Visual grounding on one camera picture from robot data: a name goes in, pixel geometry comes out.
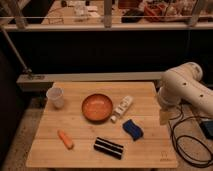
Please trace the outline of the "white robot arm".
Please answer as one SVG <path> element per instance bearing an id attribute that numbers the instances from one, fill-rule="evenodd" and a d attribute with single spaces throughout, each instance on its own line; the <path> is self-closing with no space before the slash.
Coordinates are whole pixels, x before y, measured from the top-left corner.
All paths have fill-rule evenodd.
<path id="1" fill-rule="evenodd" d="M 213 90 L 200 83 L 202 76 L 202 68 L 195 62 L 170 68 L 162 74 L 162 84 L 157 93 L 157 101 L 161 107 L 161 125 L 169 121 L 170 110 L 181 100 L 186 100 L 201 111 L 213 115 Z"/>

